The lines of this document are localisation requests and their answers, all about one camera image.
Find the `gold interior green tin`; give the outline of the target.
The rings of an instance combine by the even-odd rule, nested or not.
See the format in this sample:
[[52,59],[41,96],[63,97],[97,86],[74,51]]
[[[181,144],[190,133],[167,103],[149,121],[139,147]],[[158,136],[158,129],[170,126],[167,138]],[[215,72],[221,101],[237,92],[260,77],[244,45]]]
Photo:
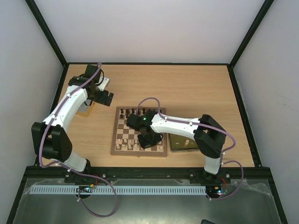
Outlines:
[[199,151],[199,147],[197,146],[196,142],[193,139],[175,135],[175,134],[168,134],[169,143],[170,143],[170,151],[171,152],[192,152],[192,151]]

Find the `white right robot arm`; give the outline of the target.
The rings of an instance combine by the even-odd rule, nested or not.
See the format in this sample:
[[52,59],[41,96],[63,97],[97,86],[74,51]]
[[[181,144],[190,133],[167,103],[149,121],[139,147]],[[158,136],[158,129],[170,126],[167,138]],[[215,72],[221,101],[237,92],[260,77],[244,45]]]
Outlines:
[[205,156],[205,180],[213,183],[219,179],[227,133],[211,116],[204,114],[201,118],[187,119],[149,111],[137,120],[136,128],[147,139],[167,133],[193,140]]

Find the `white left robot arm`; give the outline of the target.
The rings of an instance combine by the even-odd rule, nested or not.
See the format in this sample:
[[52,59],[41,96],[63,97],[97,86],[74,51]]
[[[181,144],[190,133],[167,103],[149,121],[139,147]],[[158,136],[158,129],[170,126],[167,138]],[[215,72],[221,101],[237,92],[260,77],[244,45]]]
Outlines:
[[46,167],[42,161],[42,158],[46,158],[53,160],[53,164],[66,166],[67,169],[78,172],[85,170],[88,160],[73,151],[67,130],[78,109],[88,107],[87,102],[110,106],[114,94],[105,90],[109,82],[107,77],[73,77],[53,112],[43,122],[32,125],[34,150],[41,167]]

